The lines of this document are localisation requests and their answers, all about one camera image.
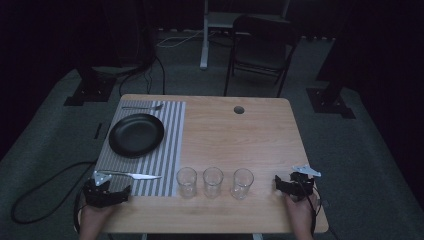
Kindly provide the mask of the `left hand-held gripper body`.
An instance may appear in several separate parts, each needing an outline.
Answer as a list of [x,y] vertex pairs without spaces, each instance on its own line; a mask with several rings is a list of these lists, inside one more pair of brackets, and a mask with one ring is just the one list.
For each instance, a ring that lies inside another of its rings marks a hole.
[[113,205],[113,197],[109,191],[112,176],[94,171],[91,178],[83,186],[86,203],[96,208]]

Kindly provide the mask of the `black stand with base plate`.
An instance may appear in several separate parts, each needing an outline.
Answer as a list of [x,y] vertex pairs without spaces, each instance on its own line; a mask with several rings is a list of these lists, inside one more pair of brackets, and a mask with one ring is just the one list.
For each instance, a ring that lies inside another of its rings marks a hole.
[[339,114],[345,119],[355,119],[352,109],[341,97],[349,72],[349,44],[347,38],[341,35],[334,40],[317,75],[318,81],[327,81],[328,85],[324,89],[306,89],[315,113]]
[[81,81],[65,106],[82,106],[86,102],[107,102],[110,98],[116,78],[102,77],[91,67],[77,67]]

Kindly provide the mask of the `person's left hand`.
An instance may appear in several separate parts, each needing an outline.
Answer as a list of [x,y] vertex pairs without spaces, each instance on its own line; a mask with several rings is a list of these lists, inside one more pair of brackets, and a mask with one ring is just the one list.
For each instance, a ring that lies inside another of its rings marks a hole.
[[79,240],[97,240],[104,225],[116,209],[116,206],[104,208],[84,206],[81,212]]

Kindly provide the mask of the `silver knife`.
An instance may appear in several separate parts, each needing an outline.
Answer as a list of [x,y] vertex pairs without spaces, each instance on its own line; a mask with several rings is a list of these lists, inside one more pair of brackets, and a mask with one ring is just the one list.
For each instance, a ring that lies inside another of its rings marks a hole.
[[121,176],[127,176],[131,177],[135,180],[154,180],[154,179],[160,179],[162,176],[155,176],[155,175],[146,175],[146,174],[140,174],[140,173],[127,173],[127,172],[119,172],[119,171],[107,171],[107,170],[100,170],[96,171],[97,173],[105,174],[105,175],[121,175]]

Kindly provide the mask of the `silver fork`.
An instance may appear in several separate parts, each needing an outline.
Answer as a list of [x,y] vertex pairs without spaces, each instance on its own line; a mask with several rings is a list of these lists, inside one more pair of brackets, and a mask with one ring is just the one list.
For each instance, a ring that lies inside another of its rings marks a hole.
[[136,107],[136,106],[122,106],[122,110],[152,110],[152,111],[158,111],[163,108],[164,104],[159,104],[156,106],[150,106],[150,107]]

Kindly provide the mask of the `clear drinking glass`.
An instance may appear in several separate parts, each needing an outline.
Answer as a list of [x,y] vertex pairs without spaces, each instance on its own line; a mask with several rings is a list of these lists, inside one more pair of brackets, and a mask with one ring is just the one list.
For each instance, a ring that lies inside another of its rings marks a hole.
[[177,172],[179,193],[183,198],[193,198],[197,193],[197,172],[191,167],[181,168]]
[[245,199],[253,182],[254,175],[249,169],[237,169],[233,174],[231,195],[238,200]]
[[224,174],[217,167],[207,168],[203,172],[204,193],[208,198],[214,199],[220,195],[223,179]]

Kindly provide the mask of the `grey striped placemat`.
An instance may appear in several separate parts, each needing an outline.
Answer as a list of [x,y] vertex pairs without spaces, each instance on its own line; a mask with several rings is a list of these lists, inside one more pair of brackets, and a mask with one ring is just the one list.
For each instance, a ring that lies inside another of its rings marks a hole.
[[[122,110],[122,106],[150,107],[164,104],[158,111]],[[103,144],[95,166],[96,171],[119,171],[162,176],[154,180],[135,180],[131,177],[111,175],[109,190],[117,192],[128,185],[133,196],[174,196],[178,184],[176,174],[180,169],[180,152],[184,129],[186,103],[183,101],[143,101],[121,100],[115,112],[112,124]],[[112,127],[124,117],[145,113],[157,117],[164,125],[164,138],[153,151],[137,158],[127,158],[116,154],[109,145],[109,133]]]

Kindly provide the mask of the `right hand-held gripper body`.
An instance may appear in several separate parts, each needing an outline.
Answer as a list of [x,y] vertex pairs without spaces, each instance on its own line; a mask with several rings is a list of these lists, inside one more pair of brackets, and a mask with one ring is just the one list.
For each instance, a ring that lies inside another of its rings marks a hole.
[[322,174],[309,165],[293,166],[292,170],[289,195],[298,199],[310,196],[314,191],[315,178],[321,177]]

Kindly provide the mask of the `black folding chair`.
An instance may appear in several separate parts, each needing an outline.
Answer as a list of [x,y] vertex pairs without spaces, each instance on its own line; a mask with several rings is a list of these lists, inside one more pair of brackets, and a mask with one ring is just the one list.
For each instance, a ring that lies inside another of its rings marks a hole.
[[300,36],[289,22],[241,15],[233,21],[232,46],[228,61],[225,87],[226,96],[230,78],[236,70],[267,76],[276,76],[281,96],[293,54]]

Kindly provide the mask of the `person's right hand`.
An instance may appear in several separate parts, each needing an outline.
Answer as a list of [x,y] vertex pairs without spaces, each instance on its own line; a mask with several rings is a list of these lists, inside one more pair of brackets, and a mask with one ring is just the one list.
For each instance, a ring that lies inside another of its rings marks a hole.
[[289,222],[296,239],[314,240],[312,234],[312,213],[317,208],[317,196],[312,194],[309,196],[309,200],[303,199],[294,202],[289,195],[284,194],[283,199]]

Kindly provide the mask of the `black plate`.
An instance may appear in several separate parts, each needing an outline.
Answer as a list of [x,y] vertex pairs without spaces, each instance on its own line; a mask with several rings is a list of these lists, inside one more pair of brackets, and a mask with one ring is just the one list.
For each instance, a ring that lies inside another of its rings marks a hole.
[[164,125],[157,117],[138,113],[119,120],[112,127],[108,140],[116,154],[137,158],[157,148],[164,133]]

